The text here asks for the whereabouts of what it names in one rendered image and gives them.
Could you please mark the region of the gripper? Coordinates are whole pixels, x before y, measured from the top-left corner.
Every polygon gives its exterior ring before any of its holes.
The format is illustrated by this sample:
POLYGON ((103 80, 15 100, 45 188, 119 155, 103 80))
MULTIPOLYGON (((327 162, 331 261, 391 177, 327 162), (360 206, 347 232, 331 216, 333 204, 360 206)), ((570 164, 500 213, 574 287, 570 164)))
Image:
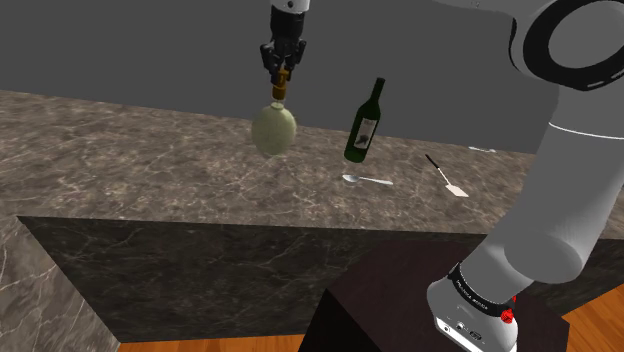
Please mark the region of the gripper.
POLYGON ((301 62, 307 41, 301 38, 304 28, 305 11, 294 8, 271 7, 271 41, 260 46, 264 68, 269 72, 271 83, 278 83, 280 56, 286 57, 287 80, 290 81, 295 67, 301 62))

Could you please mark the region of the round pale green flask bottle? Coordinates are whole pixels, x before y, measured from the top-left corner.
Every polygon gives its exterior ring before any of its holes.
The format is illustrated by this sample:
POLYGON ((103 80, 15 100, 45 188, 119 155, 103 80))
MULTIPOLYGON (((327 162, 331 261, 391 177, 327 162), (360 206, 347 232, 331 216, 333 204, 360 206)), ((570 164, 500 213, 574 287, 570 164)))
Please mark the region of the round pale green flask bottle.
POLYGON ((271 156, 285 153, 296 136, 296 119, 285 107, 288 75, 289 71, 284 68, 278 71, 272 102, 263 107, 252 122, 252 142, 260 152, 271 156))

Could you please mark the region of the dark green wine bottle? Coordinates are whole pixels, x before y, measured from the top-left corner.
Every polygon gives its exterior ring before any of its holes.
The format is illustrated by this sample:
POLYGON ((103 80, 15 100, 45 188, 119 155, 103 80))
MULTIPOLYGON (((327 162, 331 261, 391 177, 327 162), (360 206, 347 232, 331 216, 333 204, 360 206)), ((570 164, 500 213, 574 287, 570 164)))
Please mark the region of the dark green wine bottle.
POLYGON ((385 79, 378 77, 370 97, 358 108, 344 150, 346 160, 353 163, 364 161, 381 118, 379 99, 385 79))

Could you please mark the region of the silver spoon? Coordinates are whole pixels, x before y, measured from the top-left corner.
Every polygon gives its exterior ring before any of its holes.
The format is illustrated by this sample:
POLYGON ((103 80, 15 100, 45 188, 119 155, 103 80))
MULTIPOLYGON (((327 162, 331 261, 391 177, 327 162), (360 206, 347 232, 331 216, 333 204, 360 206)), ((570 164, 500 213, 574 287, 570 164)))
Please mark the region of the silver spoon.
POLYGON ((374 182, 374 183, 378 183, 378 184, 383 184, 383 185, 393 185, 394 183, 392 181, 388 181, 388 180, 380 180, 380 179, 374 179, 374 178, 368 178, 368 177, 361 177, 361 176, 356 176, 356 175, 349 175, 349 174, 343 174, 342 178, 348 182, 358 182, 358 181, 370 181, 370 182, 374 182))

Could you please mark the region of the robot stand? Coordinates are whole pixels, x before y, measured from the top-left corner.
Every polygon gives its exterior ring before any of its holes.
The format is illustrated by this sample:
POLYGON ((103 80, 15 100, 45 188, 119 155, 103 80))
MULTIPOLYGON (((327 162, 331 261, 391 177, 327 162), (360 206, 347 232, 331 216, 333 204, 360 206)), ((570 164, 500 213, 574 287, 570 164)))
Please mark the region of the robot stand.
POLYGON ((428 306, 428 286, 467 254, 454 242, 379 244, 325 290, 298 352, 494 352, 488 328, 428 306))

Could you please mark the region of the black-handled white spatula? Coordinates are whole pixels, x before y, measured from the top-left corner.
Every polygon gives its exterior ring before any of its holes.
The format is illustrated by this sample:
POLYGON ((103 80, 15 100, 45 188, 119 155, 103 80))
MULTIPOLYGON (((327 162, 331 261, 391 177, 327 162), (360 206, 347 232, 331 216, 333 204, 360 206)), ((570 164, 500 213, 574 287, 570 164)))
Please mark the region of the black-handled white spatula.
POLYGON ((456 186, 456 185, 454 185, 454 184, 452 184, 450 182, 450 180, 444 174, 444 172, 439 167, 439 165, 428 154, 426 154, 425 157, 434 166, 434 168, 439 172, 439 174, 442 176, 442 178, 445 181, 445 188, 448 191, 450 191, 456 197, 462 197, 462 198, 468 198, 469 197, 469 195, 465 191, 463 191, 460 187, 458 187, 458 186, 456 186))

